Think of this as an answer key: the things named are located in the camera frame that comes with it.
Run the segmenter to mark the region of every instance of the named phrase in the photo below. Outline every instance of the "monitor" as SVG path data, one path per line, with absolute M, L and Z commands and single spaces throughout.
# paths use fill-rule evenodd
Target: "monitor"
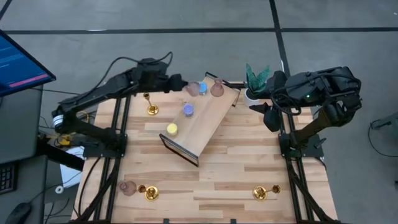
M 0 30 L 0 97 L 54 80 L 50 71 Z

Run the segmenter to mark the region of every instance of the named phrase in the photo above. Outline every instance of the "keyboard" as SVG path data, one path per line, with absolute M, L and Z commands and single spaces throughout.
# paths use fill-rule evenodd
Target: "keyboard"
M 0 194 L 13 192 L 17 189 L 17 164 L 0 165 Z

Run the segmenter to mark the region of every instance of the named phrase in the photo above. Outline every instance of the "white pot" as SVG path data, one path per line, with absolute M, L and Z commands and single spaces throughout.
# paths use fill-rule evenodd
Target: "white pot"
M 244 91 L 244 98 L 243 98 L 243 103 L 246 106 L 253 106 L 253 105 L 259 105 L 260 100 L 252 100 L 248 97 L 248 88 Z

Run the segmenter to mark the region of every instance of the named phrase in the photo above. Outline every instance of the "wooden board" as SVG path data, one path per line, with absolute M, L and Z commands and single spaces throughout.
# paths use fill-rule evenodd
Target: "wooden board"
M 160 107 L 156 116 L 146 113 L 147 102 L 138 95 L 131 101 L 126 156 L 121 161 L 118 180 L 132 180 L 137 185 L 159 188 L 159 199 L 148 202 L 143 194 L 127 197 L 116 192 L 113 223 L 295 223 L 286 164 L 280 155 L 277 133 L 262 123 L 262 115 L 243 105 L 231 107 L 200 156 L 200 167 L 167 150 L 159 133 L 174 120 L 185 101 L 177 93 L 151 93 L 151 101 Z M 114 100 L 100 104 L 95 124 L 111 124 Z M 309 109 L 295 118 L 300 129 L 312 120 Z M 81 183 L 95 159 L 85 162 Z M 322 209 L 337 218 L 325 168 L 315 159 L 303 160 L 308 188 Z M 82 200 L 86 208 L 98 191 L 103 159 L 94 168 Z M 252 189 L 269 189 L 279 184 L 279 195 L 269 194 L 265 202 L 255 201 Z M 306 217 L 302 196 L 301 211 Z M 105 218 L 108 194 L 103 200 L 101 218 Z M 75 202 L 78 208 L 78 197 Z
M 188 96 L 187 98 L 187 103 L 191 103 L 194 107 L 193 116 L 186 117 L 182 113 L 181 105 L 180 111 L 172 121 L 178 127 L 178 134 L 176 136 L 169 136 L 166 131 L 163 131 L 163 136 L 161 136 L 162 139 L 165 139 L 165 143 L 168 143 L 167 145 L 172 148 L 173 152 L 180 154 L 197 166 L 199 155 L 204 150 L 231 105 L 236 101 L 239 93 L 223 85 L 224 94 L 220 97 L 215 97 L 210 93 L 210 88 L 213 86 L 214 80 L 205 77 L 203 82 L 207 84 L 207 94 L 196 97 Z M 187 95 L 185 92 L 174 94 Z

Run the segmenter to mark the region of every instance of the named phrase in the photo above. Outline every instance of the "computer mouse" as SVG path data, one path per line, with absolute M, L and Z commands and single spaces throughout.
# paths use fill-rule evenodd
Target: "computer mouse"
M 30 203 L 20 203 L 8 215 L 6 224 L 24 224 L 31 210 L 32 205 Z

